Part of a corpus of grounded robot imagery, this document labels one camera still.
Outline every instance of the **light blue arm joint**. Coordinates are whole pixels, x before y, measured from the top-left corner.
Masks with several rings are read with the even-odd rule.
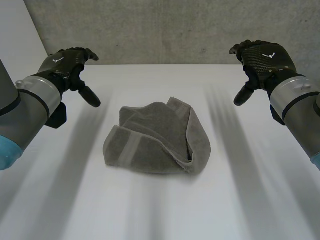
[[[0,136],[0,170],[10,168],[22,154],[22,149],[15,142]]]
[[[320,152],[311,157],[311,162],[320,170]]]

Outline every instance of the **gray wall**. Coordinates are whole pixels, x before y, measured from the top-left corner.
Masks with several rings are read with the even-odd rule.
[[[238,64],[246,39],[283,45],[318,79],[319,0],[24,0],[48,54],[74,46],[96,64]]]

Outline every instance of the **carbon fiber hand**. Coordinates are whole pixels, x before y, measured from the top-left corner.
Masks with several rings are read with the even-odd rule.
[[[245,74],[249,77],[249,81],[234,99],[234,104],[237,106],[244,104],[255,90],[268,91],[266,81],[278,74],[279,71],[297,73],[296,66],[289,54],[277,43],[246,40],[232,47],[229,54],[236,54],[237,59],[243,65]]]

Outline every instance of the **white logo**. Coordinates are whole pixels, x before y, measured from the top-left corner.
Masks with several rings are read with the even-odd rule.
[[[267,58],[271,58],[271,59],[272,59],[275,55],[276,55],[276,53],[275,53],[275,52],[274,52],[272,55],[269,55],[269,56],[268,56],[268,55],[264,55],[264,54],[262,54],[262,56],[265,56],[265,57],[267,57]]]
[[[57,62],[61,61],[62,59],[64,59],[64,57],[61,58],[61,59],[59,59],[59,60],[52,60],[52,61],[54,61],[55,63],[57,63]]]

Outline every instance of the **black band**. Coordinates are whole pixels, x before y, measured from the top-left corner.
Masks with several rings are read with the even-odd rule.
[[[18,107],[20,103],[21,103],[21,97],[20,97],[20,94],[18,93],[18,97],[16,98],[16,100],[14,100],[8,106],[6,106],[0,110],[0,117],[7,114],[7,113],[10,113],[13,109]]]
[[[285,109],[284,109],[283,112],[282,112],[282,119],[283,119],[283,121],[285,120],[285,116],[286,116],[287,112],[291,109],[292,106],[294,106],[296,103],[300,102],[300,101],[303,100],[303,99],[306,99],[306,98],[312,97],[312,96],[317,96],[317,95],[319,95],[319,94],[320,94],[320,92],[318,92],[318,91],[309,92],[309,93],[307,93],[307,94],[305,94],[305,95],[302,95],[302,96],[297,97],[295,100],[293,100],[292,102],[290,102],[290,103],[285,107]]]
[[[315,101],[314,104],[313,104],[313,110],[320,117],[320,108],[319,108],[319,106],[317,104],[317,101]]]
[[[18,92],[20,93],[24,93],[24,94],[29,94],[30,96],[32,96],[33,98],[37,99],[44,107],[45,111],[46,111],[46,114],[48,116],[48,119],[50,117],[50,110],[47,106],[47,104],[45,103],[45,101],[43,101],[38,95],[34,94],[33,92],[30,92],[28,90],[25,90],[25,89],[18,89]]]

